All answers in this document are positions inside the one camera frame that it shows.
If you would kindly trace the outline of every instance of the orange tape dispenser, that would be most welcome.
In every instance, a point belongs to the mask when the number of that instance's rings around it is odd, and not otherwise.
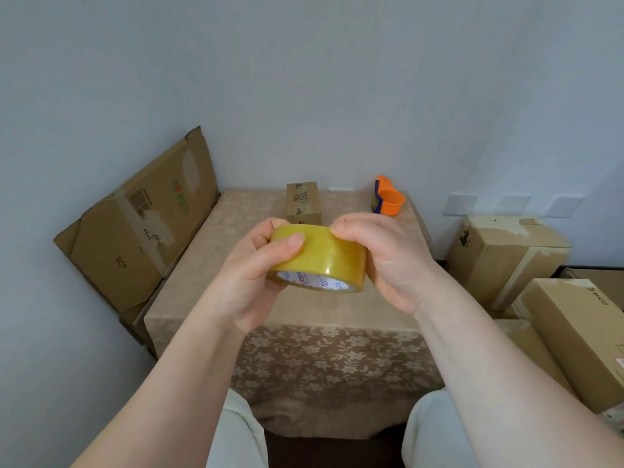
[[[392,186],[392,181],[386,176],[377,176],[375,193],[372,196],[372,212],[394,216],[399,214],[403,203],[405,203],[405,197]]]

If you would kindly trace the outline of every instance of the white pants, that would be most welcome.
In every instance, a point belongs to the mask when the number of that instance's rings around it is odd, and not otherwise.
[[[247,401],[231,389],[214,436],[207,468],[268,468],[264,431]],[[479,467],[446,389],[414,406],[401,452],[407,468]]]

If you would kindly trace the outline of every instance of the clear packing tape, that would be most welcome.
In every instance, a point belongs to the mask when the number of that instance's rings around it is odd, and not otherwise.
[[[302,233],[297,256],[270,269],[267,277],[310,290],[354,293],[364,289],[366,248],[333,235],[328,227],[285,225],[276,228],[271,241]]]

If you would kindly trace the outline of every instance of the hand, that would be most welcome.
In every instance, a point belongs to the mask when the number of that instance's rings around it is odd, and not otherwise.
[[[368,248],[366,274],[399,310],[415,314],[431,283],[442,270],[431,258],[422,232],[410,239],[389,216],[349,213],[331,226],[334,235]]]
[[[303,244],[301,233],[269,243],[273,230],[282,225],[289,222],[269,218],[247,233],[200,299],[214,316],[234,323],[245,334],[267,319],[277,295],[286,287],[268,281],[266,272],[295,257]]]

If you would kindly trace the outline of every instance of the forearm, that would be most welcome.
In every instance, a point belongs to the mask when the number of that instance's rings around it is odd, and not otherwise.
[[[205,467],[244,335],[202,299],[74,467]]]
[[[622,466],[622,441],[450,276],[429,289],[415,316],[481,466]]]

